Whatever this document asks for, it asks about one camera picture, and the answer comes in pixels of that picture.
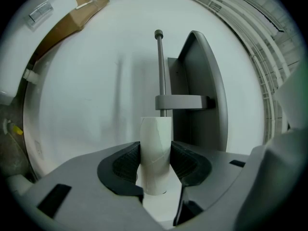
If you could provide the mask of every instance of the brown cardboard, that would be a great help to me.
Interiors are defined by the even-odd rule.
[[[79,6],[89,2],[90,0],[76,1]],[[39,59],[59,41],[68,37],[74,32],[82,30],[88,20],[90,20],[90,18],[94,16],[99,10],[101,10],[108,2],[109,0],[96,0],[78,10],[73,9],[51,29],[51,31],[38,45],[34,53],[36,55],[36,59]]]

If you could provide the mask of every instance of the white paper towel roll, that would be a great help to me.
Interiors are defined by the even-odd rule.
[[[167,191],[171,127],[171,117],[141,118],[141,185],[146,194],[160,195]]]

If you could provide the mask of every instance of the metal rod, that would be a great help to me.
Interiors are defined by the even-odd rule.
[[[157,39],[157,47],[158,47],[158,67],[159,67],[159,94],[166,94],[166,78],[165,78],[165,63],[164,63],[164,53],[163,53],[163,43],[162,39],[164,37],[163,32],[161,30],[156,30],[155,38]],[[167,116],[166,110],[160,111],[161,117]]]

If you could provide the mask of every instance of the gray plastic arm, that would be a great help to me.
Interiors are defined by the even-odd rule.
[[[209,97],[199,95],[159,95],[155,97],[155,109],[207,109],[208,100]]]

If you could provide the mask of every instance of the yellow object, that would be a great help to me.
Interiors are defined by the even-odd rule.
[[[22,134],[24,133],[24,132],[23,132],[18,126],[16,126],[16,125],[14,125],[13,131],[14,131],[15,133],[17,133],[18,135],[22,135]]]

